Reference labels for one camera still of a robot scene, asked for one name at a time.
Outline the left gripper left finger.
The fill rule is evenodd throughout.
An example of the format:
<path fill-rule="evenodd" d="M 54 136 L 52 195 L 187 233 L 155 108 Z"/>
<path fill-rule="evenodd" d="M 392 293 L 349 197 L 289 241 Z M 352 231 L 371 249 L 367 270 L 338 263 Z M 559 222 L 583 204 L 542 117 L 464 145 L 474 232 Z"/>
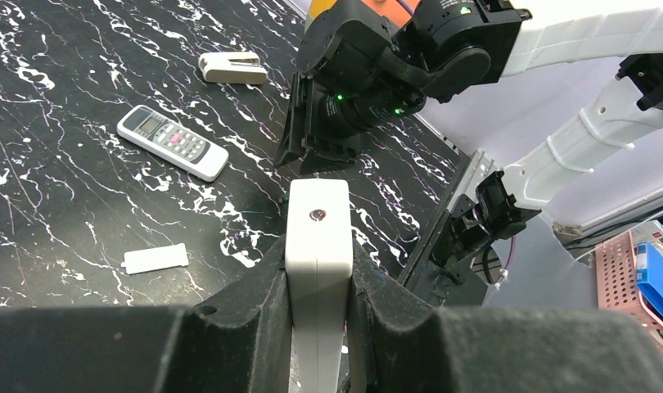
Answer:
<path fill-rule="evenodd" d="M 191 307 L 0 309 L 0 392 L 285 392 L 285 242 Z"/>

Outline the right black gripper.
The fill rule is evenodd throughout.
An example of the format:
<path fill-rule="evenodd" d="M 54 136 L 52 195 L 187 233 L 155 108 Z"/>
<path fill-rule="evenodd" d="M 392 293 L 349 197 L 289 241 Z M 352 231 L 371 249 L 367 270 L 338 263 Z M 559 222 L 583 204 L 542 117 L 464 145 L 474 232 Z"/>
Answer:
<path fill-rule="evenodd" d="M 301 159 L 302 175 L 351 168 L 362 136 L 419 112 L 426 97 L 383 66 L 396 25 L 337 3 L 306 29 L 292 75 L 276 168 Z"/>

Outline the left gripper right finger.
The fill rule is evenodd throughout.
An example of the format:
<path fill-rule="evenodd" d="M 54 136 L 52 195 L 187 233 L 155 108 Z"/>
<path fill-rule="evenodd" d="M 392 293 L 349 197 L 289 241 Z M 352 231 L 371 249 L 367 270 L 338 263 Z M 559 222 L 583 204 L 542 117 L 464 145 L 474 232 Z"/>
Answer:
<path fill-rule="evenodd" d="M 352 392 L 663 392 L 663 357 L 599 309 L 434 307 L 353 249 Z"/>

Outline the slim white remote control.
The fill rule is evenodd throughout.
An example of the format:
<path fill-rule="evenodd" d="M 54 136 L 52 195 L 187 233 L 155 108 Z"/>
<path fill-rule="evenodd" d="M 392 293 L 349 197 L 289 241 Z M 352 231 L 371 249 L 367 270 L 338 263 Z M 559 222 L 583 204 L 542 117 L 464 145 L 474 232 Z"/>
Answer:
<path fill-rule="evenodd" d="M 354 260 L 349 186 L 297 179 L 289 197 L 284 257 L 301 389 L 334 392 Z"/>

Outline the slim remote battery cover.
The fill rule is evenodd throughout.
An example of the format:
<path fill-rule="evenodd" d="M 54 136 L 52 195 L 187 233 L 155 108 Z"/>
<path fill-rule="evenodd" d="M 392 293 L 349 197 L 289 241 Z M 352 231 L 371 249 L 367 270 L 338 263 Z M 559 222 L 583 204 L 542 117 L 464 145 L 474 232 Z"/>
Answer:
<path fill-rule="evenodd" d="M 124 261 L 120 264 L 129 275 L 187 267 L 188 265 L 184 243 L 125 252 Z"/>

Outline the grey remote control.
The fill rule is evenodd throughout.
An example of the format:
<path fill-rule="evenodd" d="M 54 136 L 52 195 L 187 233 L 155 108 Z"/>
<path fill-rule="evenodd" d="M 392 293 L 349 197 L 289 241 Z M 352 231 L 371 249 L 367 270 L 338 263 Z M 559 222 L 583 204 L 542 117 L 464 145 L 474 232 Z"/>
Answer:
<path fill-rule="evenodd" d="M 206 182 L 228 163 L 228 151 L 145 105 L 135 106 L 116 125 L 127 141 Z"/>

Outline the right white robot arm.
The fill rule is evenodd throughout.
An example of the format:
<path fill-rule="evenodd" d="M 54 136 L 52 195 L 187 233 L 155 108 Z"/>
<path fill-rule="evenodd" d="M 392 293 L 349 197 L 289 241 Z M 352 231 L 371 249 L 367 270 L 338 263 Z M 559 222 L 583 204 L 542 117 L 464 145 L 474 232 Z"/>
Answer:
<path fill-rule="evenodd" d="M 446 221 L 447 267 L 663 129 L 663 1 L 312 1 L 275 165 L 345 169 L 363 133 L 456 99 L 451 138 L 501 168 Z"/>

